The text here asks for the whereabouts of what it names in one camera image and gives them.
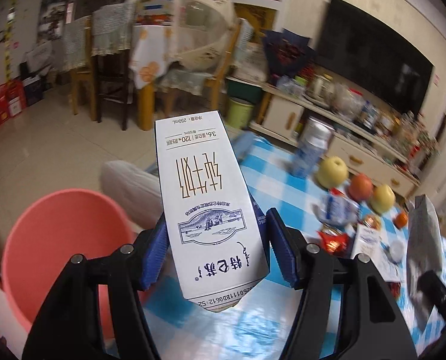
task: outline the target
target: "beige floor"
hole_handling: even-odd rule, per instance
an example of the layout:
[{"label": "beige floor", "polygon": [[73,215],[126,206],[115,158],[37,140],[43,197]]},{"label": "beige floor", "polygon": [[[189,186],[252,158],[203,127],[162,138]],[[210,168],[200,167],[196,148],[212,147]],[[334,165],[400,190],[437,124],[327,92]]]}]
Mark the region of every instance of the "beige floor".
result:
[{"label": "beige floor", "polygon": [[145,169],[156,159],[153,131],[140,130],[134,117],[121,131],[120,106],[111,102],[102,123],[90,120],[87,105],[72,115],[68,90],[45,92],[44,100],[0,126],[0,256],[12,225],[38,198],[71,187],[97,191],[106,161]]}]

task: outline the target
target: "television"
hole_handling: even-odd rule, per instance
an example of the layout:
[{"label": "television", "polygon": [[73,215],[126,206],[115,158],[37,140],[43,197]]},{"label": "television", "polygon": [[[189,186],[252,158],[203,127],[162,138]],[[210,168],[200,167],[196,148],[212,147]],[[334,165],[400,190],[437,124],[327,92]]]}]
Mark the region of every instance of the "television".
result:
[{"label": "television", "polygon": [[433,65],[382,21],[342,0],[331,0],[316,64],[381,98],[400,113],[421,109]]}]

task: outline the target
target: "milk carton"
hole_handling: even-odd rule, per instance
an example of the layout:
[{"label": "milk carton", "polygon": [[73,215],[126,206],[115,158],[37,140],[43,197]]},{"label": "milk carton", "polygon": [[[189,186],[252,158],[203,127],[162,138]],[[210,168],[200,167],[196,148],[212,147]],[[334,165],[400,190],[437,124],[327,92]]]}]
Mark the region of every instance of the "milk carton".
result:
[{"label": "milk carton", "polygon": [[158,120],[155,131],[183,296],[221,311],[269,272],[246,183],[218,111]]}]

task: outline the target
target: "light green bin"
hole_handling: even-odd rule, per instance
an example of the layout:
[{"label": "light green bin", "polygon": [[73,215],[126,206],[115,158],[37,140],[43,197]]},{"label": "light green bin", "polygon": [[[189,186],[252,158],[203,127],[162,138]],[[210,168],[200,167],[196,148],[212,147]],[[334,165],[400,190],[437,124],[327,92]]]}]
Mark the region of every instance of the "light green bin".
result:
[{"label": "light green bin", "polygon": [[226,124],[239,130],[246,127],[251,119],[254,107],[255,105],[246,100],[230,97]]}]

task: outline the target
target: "pink trash can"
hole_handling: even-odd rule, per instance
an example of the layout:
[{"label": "pink trash can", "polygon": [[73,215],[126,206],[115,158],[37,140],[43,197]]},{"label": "pink trash can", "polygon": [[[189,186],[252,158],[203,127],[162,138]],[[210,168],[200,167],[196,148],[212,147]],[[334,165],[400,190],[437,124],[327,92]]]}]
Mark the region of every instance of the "pink trash can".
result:
[{"label": "pink trash can", "polygon": [[[123,209],[90,190],[62,190],[44,196],[19,217],[2,259],[3,289],[12,311],[29,332],[39,308],[73,254],[107,256],[135,233]],[[114,337],[108,289],[100,286],[101,325]]]}]

